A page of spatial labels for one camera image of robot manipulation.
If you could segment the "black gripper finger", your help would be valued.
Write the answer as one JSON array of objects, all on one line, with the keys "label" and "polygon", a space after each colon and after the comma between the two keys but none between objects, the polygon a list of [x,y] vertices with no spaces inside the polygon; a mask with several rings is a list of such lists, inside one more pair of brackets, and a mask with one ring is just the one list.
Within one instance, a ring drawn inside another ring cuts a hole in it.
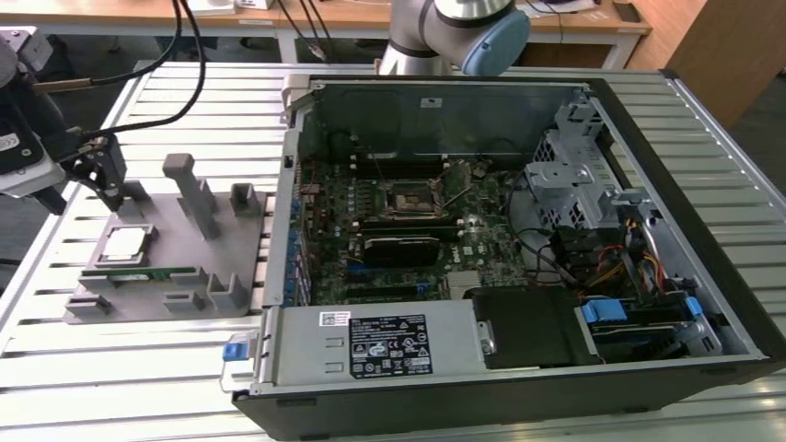
[{"label": "black gripper finger", "polygon": [[116,137],[111,134],[89,140],[64,162],[64,170],[68,179],[85,186],[115,213],[124,202],[123,183],[127,174]]},{"label": "black gripper finger", "polygon": [[59,182],[52,186],[35,191],[31,197],[47,209],[47,211],[56,216],[61,216],[67,210],[68,202],[63,197],[63,191],[67,183]]}]

